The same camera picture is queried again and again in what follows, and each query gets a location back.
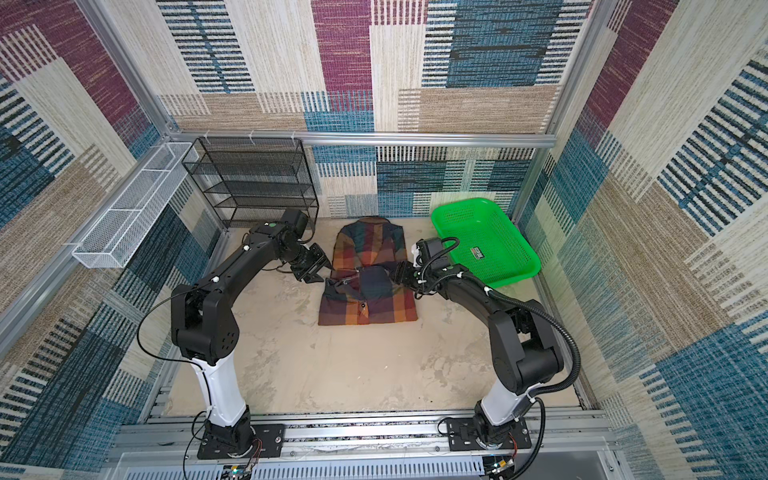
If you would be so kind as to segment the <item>plaid long sleeve shirt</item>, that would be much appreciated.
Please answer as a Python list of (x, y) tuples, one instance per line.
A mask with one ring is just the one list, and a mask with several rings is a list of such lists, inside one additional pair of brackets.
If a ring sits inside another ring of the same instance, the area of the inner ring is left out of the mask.
[(408, 260), (404, 230), (390, 220), (362, 217), (340, 229), (325, 281), (320, 326), (414, 322), (414, 294), (391, 274)]

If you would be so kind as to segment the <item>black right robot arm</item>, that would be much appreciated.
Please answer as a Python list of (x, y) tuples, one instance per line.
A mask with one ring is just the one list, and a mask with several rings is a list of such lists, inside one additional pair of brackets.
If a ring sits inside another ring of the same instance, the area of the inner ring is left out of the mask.
[(540, 303), (501, 294), (460, 265), (418, 269), (405, 261), (390, 278), (419, 296), (438, 294), (463, 306), (487, 327), (496, 381), (475, 406), (481, 447), (500, 447), (541, 395), (564, 390), (578, 378), (578, 346)]

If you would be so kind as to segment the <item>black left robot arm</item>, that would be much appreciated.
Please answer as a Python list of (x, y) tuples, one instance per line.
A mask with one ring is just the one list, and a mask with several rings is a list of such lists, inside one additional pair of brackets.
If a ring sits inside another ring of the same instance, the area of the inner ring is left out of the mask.
[(273, 261), (290, 266), (299, 282), (321, 282), (319, 271), (331, 264), (318, 244), (302, 236), (309, 217), (286, 210), (273, 222), (251, 228), (237, 251), (194, 285), (171, 295), (171, 339), (182, 359), (192, 364), (205, 402), (206, 419), (197, 458), (247, 458), (263, 445), (251, 424), (235, 371), (240, 328), (232, 307), (244, 288)]

